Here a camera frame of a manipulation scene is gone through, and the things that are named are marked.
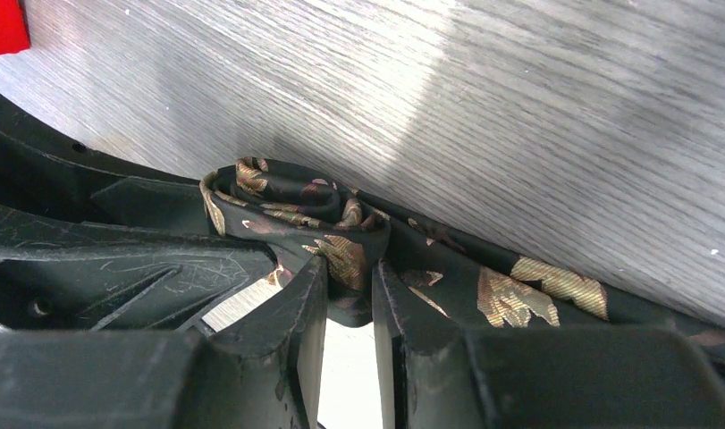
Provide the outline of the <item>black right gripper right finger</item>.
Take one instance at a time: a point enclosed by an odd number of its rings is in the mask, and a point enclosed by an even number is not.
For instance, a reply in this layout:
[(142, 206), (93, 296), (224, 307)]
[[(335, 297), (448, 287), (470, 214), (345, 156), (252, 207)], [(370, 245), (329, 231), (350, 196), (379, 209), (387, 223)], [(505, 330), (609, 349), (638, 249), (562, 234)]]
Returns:
[(463, 329), (372, 277), (387, 428), (725, 428), (725, 383), (674, 332)]

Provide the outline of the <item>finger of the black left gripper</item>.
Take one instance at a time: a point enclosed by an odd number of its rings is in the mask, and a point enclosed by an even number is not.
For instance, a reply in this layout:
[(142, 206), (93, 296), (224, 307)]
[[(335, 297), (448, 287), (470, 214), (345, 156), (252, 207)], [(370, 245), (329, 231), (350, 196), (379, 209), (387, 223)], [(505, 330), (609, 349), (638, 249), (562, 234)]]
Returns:
[(0, 333), (176, 330), (269, 273), (198, 184), (90, 149), (0, 94)]

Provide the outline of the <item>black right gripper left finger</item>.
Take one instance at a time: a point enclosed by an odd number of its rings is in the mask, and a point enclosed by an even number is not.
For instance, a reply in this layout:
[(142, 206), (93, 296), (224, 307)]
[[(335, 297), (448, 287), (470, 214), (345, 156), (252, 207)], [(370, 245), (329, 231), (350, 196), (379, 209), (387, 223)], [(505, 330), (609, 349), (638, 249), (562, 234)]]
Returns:
[(327, 314), (311, 258), (235, 324), (0, 334), (0, 428), (314, 428)]

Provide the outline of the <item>black gold floral tie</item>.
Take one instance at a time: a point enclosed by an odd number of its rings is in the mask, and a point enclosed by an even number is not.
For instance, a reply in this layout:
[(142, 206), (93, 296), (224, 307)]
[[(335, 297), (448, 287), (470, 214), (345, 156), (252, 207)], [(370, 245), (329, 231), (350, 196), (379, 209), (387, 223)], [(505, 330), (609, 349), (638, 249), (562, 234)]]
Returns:
[(725, 375), (725, 329), (596, 279), (453, 229), (317, 170), (242, 157), (199, 184), (222, 236), (274, 247), (268, 282), (284, 287), (314, 256), (329, 272), (331, 317), (372, 319), (374, 267), (458, 324), (477, 327), (651, 324), (685, 335)]

